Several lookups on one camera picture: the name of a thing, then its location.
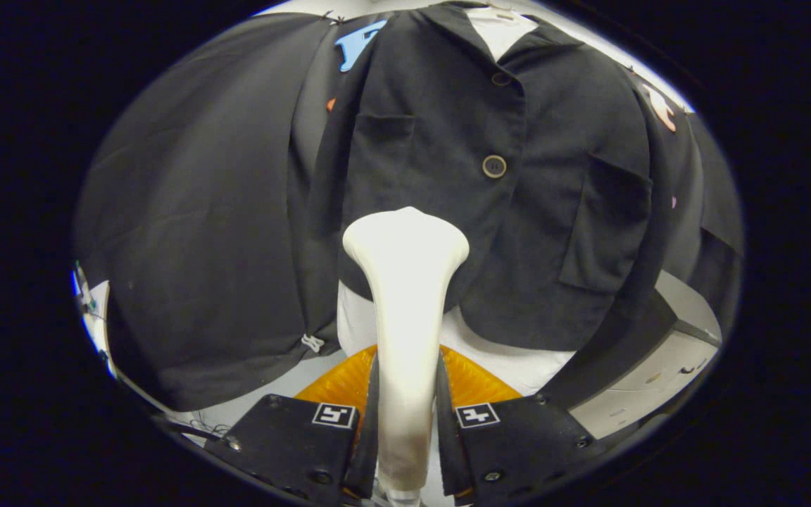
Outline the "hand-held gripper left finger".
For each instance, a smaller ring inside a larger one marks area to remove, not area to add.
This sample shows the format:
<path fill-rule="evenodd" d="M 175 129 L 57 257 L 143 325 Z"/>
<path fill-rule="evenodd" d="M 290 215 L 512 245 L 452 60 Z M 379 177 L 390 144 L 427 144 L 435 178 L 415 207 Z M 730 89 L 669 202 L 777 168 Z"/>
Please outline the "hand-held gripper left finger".
<path fill-rule="evenodd" d="M 305 503 L 369 498 L 379 453 L 376 355 L 370 346 L 348 357 L 295 396 L 263 396 L 206 452 Z"/>

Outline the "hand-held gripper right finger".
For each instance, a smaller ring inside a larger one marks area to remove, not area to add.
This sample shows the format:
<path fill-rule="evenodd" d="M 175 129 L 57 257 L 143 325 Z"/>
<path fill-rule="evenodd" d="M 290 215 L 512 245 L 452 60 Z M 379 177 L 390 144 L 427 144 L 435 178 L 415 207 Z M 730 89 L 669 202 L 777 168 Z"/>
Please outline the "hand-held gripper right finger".
<path fill-rule="evenodd" d="M 447 346 L 437 366 L 437 421 L 442 487 L 456 504 L 532 503 L 606 453 L 548 395 L 522 396 Z"/>

